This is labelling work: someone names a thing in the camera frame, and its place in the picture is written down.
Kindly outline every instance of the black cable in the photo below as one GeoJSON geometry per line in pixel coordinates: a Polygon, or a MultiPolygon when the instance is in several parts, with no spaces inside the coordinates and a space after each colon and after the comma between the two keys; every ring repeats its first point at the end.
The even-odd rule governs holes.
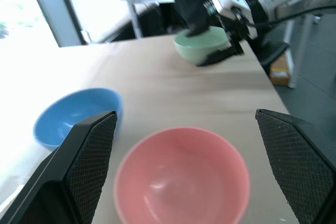
{"type": "Polygon", "coordinates": [[[257,29],[261,29],[261,28],[265,28],[268,26],[274,26],[277,25],[278,23],[282,23],[284,21],[302,16],[303,14],[307,14],[307,13],[313,13],[316,12],[317,10],[325,10],[325,9],[336,9],[336,5],[328,5],[328,6],[320,6],[320,7],[316,7],[316,8],[312,8],[312,9],[308,9],[308,10],[304,10],[303,12],[299,12],[284,18],[280,18],[274,21],[270,21],[270,22],[262,22],[262,23],[256,23],[256,24],[252,24],[250,23],[247,18],[243,17],[240,22],[242,22],[244,25],[250,26],[250,27],[255,27],[257,29]]]}

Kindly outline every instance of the light green bowl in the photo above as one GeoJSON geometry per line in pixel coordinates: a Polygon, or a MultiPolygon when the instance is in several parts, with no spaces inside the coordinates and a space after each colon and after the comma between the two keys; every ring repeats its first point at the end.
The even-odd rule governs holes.
{"type": "Polygon", "coordinates": [[[188,30],[178,33],[174,43],[179,54],[195,65],[201,63],[208,54],[229,47],[227,35],[220,27],[210,27],[205,33],[189,38],[186,37],[187,33],[188,30]]]}

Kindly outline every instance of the beige table surface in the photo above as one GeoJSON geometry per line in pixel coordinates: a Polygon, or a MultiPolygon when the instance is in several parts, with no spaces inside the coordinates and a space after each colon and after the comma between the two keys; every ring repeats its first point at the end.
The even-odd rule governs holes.
{"type": "Polygon", "coordinates": [[[176,53],[172,41],[158,37],[120,44],[92,83],[118,91],[124,101],[122,129],[93,223],[121,223],[112,199],[121,160],[143,137],[174,126],[216,132],[243,155],[251,197],[242,223],[298,223],[272,175],[254,118],[257,109],[287,110],[251,49],[244,44],[246,56],[197,68],[176,53]]]}
{"type": "Polygon", "coordinates": [[[32,137],[34,121],[45,107],[69,92],[106,87],[121,94],[124,114],[94,224],[121,223],[112,190],[121,160],[140,139],[173,126],[216,132],[243,155],[250,172],[251,197],[242,223],[297,224],[272,175],[254,118],[257,109],[287,110],[246,43],[244,49],[246,56],[207,68],[184,61],[171,36],[7,51],[8,57],[1,59],[0,77],[2,89],[10,95],[2,97],[0,109],[8,122],[15,120],[13,112],[21,112],[25,123],[20,131],[15,124],[3,129],[7,141],[0,149],[1,178],[29,177],[50,153],[32,137]],[[17,156],[20,160],[14,165],[17,156]]]}

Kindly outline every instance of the cardboard box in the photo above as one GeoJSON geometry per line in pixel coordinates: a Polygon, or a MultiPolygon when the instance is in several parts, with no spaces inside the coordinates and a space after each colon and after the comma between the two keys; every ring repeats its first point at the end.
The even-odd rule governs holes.
{"type": "Polygon", "coordinates": [[[286,86],[288,84],[290,71],[285,54],[281,55],[275,62],[273,62],[269,77],[274,85],[286,86]]]}

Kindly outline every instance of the bowl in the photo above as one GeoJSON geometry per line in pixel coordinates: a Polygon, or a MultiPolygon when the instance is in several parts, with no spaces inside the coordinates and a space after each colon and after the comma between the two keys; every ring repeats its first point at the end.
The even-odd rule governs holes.
{"type": "Polygon", "coordinates": [[[179,54],[187,61],[197,65],[205,56],[216,50],[223,50],[230,46],[224,29],[210,27],[208,31],[194,37],[186,37],[188,30],[176,35],[174,43],[179,54]]]}
{"type": "Polygon", "coordinates": [[[34,126],[34,137],[53,151],[61,145],[76,123],[105,111],[117,112],[116,134],[122,117],[122,100],[118,93],[110,89],[93,88],[69,94],[40,115],[34,126]]]}
{"type": "Polygon", "coordinates": [[[126,155],[114,182],[124,224],[238,224],[249,175],[221,136],[179,127],[146,137],[126,155]]]}

